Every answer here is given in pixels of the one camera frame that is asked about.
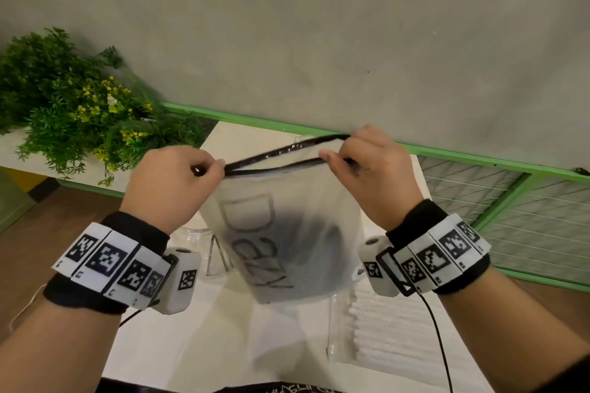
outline white cable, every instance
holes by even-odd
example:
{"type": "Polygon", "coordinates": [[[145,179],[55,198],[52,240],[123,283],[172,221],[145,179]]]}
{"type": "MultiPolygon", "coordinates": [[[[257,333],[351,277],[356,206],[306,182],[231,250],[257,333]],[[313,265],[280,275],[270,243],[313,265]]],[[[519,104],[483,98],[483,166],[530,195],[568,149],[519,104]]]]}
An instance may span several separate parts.
{"type": "Polygon", "coordinates": [[[14,322],[17,321],[17,319],[28,309],[29,306],[31,306],[33,304],[33,302],[35,301],[35,299],[37,298],[37,294],[39,293],[39,291],[41,289],[43,289],[45,286],[47,286],[47,283],[45,283],[44,285],[40,285],[39,289],[37,289],[37,291],[35,291],[35,293],[33,294],[33,298],[31,298],[31,301],[29,301],[25,307],[23,307],[21,309],[21,311],[14,316],[14,318],[10,321],[10,323],[8,324],[8,331],[10,332],[10,334],[12,334],[14,332],[14,322]]]}

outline gray wall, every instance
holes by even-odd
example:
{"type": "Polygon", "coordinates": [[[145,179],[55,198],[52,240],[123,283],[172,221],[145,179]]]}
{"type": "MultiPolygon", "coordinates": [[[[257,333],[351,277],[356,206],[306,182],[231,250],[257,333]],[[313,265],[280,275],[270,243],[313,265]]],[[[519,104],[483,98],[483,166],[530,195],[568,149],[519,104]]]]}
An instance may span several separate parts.
{"type": "Polygon", "coordinates": [[[171,102],[590,167],[590,0],[0,0],[171,102]]]}

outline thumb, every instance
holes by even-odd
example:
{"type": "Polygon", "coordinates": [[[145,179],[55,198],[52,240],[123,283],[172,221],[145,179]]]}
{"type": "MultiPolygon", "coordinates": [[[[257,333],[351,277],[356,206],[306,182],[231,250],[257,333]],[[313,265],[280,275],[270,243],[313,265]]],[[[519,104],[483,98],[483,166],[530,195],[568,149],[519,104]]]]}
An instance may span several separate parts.
{"type": "Polygon", "coordinates": [[[216,160],[209,168],[207,168],[207,172],[203,176],[195,178],[195,201],[202,204],[207,200],[225,177],[224,168],[225,160],[216,160]]]}
{"type": "Polygon", "coordinates": [[[340,183],[344,185],[344,188],[352,193],[352,190],[356,186],[357,176],[350,165],[334,151],[321,150],[319,156],[328,163],[330,171],[334,173],[340,183]]]}

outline yellow object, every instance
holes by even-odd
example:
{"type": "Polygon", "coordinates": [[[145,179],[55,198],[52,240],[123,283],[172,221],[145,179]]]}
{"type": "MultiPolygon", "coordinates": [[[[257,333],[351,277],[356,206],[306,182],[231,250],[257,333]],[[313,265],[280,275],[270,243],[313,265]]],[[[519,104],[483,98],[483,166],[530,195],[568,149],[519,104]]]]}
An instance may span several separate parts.
{"type": "Polygon", "coordinates": [[[19,169],[4,168],[0,166],[0,169],[19,186],[19,188],[25,192],[31,191],[42,181],[47,179],[46,176],[41,174],[27,173],[26,171],[20,171],[19,169]]]}

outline wrist-mounted device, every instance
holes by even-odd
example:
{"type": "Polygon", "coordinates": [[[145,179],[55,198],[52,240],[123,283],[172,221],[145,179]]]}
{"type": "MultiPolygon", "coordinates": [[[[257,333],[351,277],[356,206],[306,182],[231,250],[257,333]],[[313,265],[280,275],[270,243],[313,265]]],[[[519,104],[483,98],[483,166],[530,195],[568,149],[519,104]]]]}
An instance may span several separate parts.
{"type": "Polygon", "coordinates": [[[154,306],[164,314],[185,310],[201,255],[179,247],[165,250],[166,234],[130,215],[111,217],[115,227],[146,238],[150,248],[104,225],[108,220],[92,223],[53,265],[58,273],[48,282],[44,296],[60,306],[107,314],[122,314],[128,306],[140,310],[154,306]]]}
{"type": "Polygon", "coordinates": [[[457,292],[487,270],[489,250],[458,215],[425,200],[387,236],[367,239],[358,254],[375,293],[394,297],[457,292]]]}

